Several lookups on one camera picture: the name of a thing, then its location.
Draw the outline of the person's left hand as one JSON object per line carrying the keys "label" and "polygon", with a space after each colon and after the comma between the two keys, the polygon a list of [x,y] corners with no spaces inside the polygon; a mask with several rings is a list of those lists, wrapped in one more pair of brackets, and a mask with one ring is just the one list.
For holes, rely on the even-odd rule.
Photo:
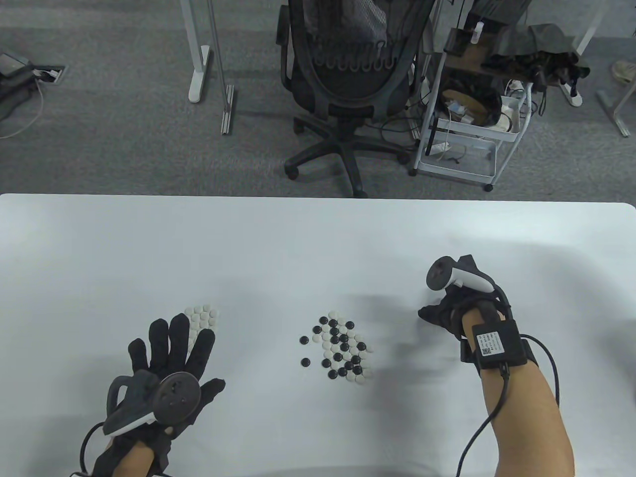
{"label": "person's left hand", "polygon": [[162,476],[173,441],[192,426],[201,411],[221,393],[225,380],[201,384],[215,333],[202,330],[189,347],[189,318],[157,319],[145,341],[128,347],[131,376],[113,380],[102,426],[109,446],[96,459],[93,477]]}

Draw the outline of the person's right hand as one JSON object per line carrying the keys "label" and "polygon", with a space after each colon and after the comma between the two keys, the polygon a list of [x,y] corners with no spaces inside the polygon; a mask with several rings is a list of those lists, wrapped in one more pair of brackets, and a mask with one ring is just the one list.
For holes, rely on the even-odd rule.
{"label": "person's right hand", "polygon": [[453,285],[445,290],[439,304],[426,305],[417,314],[425,322],[440,326],[461,340],[468,337],[463,317],[470,311],[479,311],[484,324],[513,318],[509,303],[500,298],[498,292],[484,293]]}

